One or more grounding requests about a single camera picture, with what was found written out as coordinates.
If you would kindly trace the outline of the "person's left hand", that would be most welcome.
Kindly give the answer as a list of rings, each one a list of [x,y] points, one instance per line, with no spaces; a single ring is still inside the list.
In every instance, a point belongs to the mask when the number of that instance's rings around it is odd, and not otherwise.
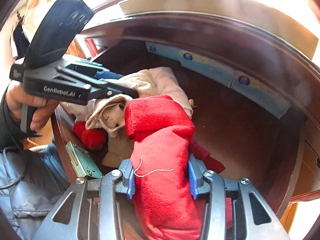
[[[22,84],[14,80],[10,81],[8,85],[5,99],[10,113],[18,120],[21,119],[23,105],[36,108],[30,124],[32,131],[42,129],[60,103],[56,100],[29,95],[24,91]]]

